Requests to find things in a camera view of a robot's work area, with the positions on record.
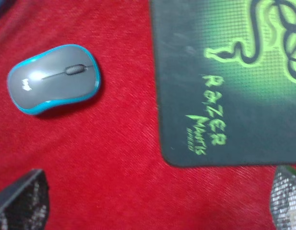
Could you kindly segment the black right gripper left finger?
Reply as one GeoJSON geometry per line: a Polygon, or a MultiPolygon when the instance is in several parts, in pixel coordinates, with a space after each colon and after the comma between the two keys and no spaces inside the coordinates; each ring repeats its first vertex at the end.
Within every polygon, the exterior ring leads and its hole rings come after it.
{"type": "Polygon", "coordinates": [[[33,169],[0,192],[0,230],[44,230],[49,210],[45,171],[33,169]]]}

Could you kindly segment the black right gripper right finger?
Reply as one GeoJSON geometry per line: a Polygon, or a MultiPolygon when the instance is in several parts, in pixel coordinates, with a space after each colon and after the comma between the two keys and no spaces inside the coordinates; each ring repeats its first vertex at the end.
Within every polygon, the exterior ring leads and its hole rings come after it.
{"type": "Polygon", "coordinates": [[[296,230],[296,169],[276,168],[270,195],[270,213],[278,230],[296,230]]]}

